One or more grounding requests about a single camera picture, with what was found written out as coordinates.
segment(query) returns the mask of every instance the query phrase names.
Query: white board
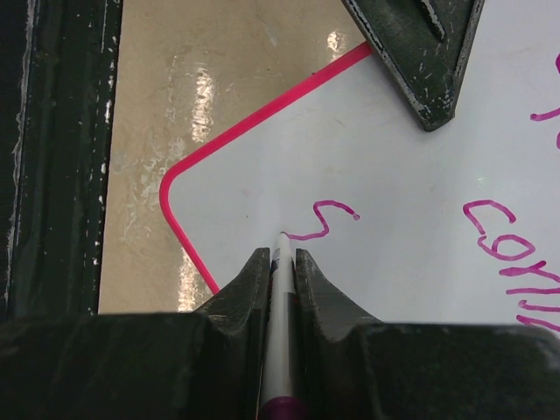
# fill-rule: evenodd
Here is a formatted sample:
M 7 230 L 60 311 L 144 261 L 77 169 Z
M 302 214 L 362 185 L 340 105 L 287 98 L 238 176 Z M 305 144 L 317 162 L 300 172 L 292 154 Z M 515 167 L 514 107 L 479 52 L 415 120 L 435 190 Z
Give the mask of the white board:
M 560 332 L 560 117 L 530 118 L 560 107 L 558 17 L 488 0 L 433 133 L 358 47 L 173 167 L 165 217 L 217 291 L 280 231 L 321 232 L 313 205 L 335 200 L 360 218 L 322 206 L 328 234 L 294 247 L 377 318 Z

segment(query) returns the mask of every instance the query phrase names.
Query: purple marker cap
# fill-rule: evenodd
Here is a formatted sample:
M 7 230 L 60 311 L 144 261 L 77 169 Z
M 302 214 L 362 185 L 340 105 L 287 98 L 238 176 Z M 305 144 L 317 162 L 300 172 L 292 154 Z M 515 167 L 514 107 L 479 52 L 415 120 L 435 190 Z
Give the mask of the purple marker cap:
M 299 398 L 279 396 L 262 406 L 258 420 L 305 420 L 308 414 L 307 407 Z

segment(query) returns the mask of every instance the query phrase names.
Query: marker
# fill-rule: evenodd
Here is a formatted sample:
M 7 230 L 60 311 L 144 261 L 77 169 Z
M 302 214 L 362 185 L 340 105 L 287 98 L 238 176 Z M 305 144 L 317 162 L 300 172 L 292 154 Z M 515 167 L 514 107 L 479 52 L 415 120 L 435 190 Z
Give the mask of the marker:
M 270 266 L 269 323 L 264 341 L 259 420 L 303 420 L 303 375 L 299 364 L 298 300 L 290 238 L 282 232 Z

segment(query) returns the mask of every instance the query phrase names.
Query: red border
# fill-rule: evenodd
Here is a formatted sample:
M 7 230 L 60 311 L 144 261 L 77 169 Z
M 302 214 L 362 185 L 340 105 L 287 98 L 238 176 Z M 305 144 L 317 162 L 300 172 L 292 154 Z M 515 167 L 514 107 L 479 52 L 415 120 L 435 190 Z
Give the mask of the red border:
M 159 204 L 161 206 L 161 210 L 164 214 L 165 219 L 170 224 L 171 229 L 185 248 L 186 253 L 191 257 L 192 262 L 194 263 L 196 268 L 199 269 L 202 278 L 204 278 L 212 293 L 217 293 L 220 290 L 220 287 L 212 278 L 210 271 L 208 271 L 207 266 L 203 263 L 198 252 L 196 252 L 196 249 L 189 241 L 189 238 L 186 236 L 185 232 L 183 232 L 183 229 L 181 229 L 181 226 L 175 219 L 175 216 L 173 216 L 171 206 L 169 205 L 169 190 L 171 189 L 173 180 L 180 173 L 196 165 L 202 159 L 207 158 L 215 151 L 234 141 L 237 137 L 251 130 L 253 127 L 262 123 L 267 118 L 273 116 L 276 112 L 284 109 L 291 103 L 297 101 L 302 96 L 307 95 L 312 90 L 318 88 L 323 83 L 332 79 L 334 76 L 344 72 L 357 62 L 365 59 L 370 54 L 371 48 L 367 43 L 364 42 L 363 44 L 358 45 L 352 51 L 347 52 L 339 59 L 335 60 L 325 68 L 316 72 L 313 76 L 305 79 L 285 94 L 278 96 L 274 101 L 269 102 L 254 114 L 248 116 L 241 122 L 238 122 L 231 129 L 228 129 L 224 133 L 217 136 L 211 142 L 206 143 L 204 146 L 200 147 L 195 152 L 191 153 L 189 156 L 176 163 L 164 175 L 161 181 L 161 186 L 159 187 Z

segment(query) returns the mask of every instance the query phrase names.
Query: purple handwriting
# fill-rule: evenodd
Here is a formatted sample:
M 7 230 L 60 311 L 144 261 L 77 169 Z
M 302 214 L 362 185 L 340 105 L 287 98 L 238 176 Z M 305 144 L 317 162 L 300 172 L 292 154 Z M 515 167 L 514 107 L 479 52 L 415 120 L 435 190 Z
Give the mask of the purple handwriting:
M 556 57 L 556 70 L 560 73 L 560 54 Z M 544 114 L 531 114 L 531 121 L 546 121 L 555 116 L 560 116 L 560 108 Z M 556 136 L 556 147 L 560 149 L 560 131 L 558 131 L 558 135 Z
M 357 214 L 350 206 L 347 206 L 346 204 L 335 201 L 333 199 L 323 199 L 321 201 L 316 201 L 315 204 L 313 204 L 313 212 L 315 212 L 318 221 L 320 221 L 321 225 L 323 225 L 323 230 L 321 230 L 320 232 L 315 232 L 313 234 L 289 234 L 286 232 L 288 237 L 290 239 L 293 239 L 294 241 L 309 241 L 310 239 L 323 238 L 327 236 L 331 229 L 329 228 L 325 217 L 323 217 L 323 214 L 319 210 L 319 208 L 323 206 L 334 206 L 337 208 L 341 208 L 342 210 L 350 214 L 355 221 L 360 218 L 360 215 Z
M 560 56 L 556 60 L 556 64 L 560 66 Z M 514 224 L 517 221 L 515 215 L 504 205 L 497 203 L 491 199 L 480 199 L 477 201 L 472 201 L 470 203 L 466 203 L 463 206 L 463 213 L 468 218 L 469 221 L 476 227 L 479 231 L 480 237 L 477 240 L 477 244 L 479 247 L 484 250 L 490 256 L 500 260 L 500 261 L 519 261 L 527 256 L 532 255 L 536 251 L 535 245 L 531 242 L 527 241 L 525 238 L 521 238 L 516 234 L 503 234 L 498 236 L 496 239 L 493 240 L 492 245 L 488 247 L 485 242 L 487 241 L 487 232 L 482 227 L 482 224 L 473 215 L 473 209 L 476 207 L 493 207 L 496 211 L 503 213 L 510 224 Z M 499 246 L 501 243 L 505 241 L 511 241 L 522 245 L 525 250 L 519 252 L 515 255 L 506 255 L 502 254 L 499 251 Z M 552 280 L 553 282 L 560 284 L 560 276 L 549 271 L 545 271 L 543 268 L 546 266 L 546 261 L 540 261 L 533 265 L 529 265 L 528 267 L 508 267 L 506 269 L 501 269 L 499 271 L 501 276 L 504 277 L 518 277 L 523 276 L 526 274 L 531 274 L 535 276 L 540 276 Z M 517 289 L 509 289 L 506 290 L 507 295 L 517 295 L 517 294 L 535 294 L 535 295 L 553 295 L 559 294 L 560 295 L 560 288 L 551 288 L 551 289 L 539 289 L 534 287 L 525 287 L 525 288 L 517 288 Z M 519 307 L 524 311 L 534 311 L 534 312 L 560 312 L 560 308 L 555 306 L 540 306 L 535 304 L 528 304 L 527 300 L 523 299 L 520 300 L 518 303 Z M 544 328 L 548 328 L 552 331 L 560 333 L 560 326 L 552 324 L 548 321 L 544 321 L 538 318 L 530 318 L 524 315 L 517 315 L 516 319 L 526 326 L 542 326 Z

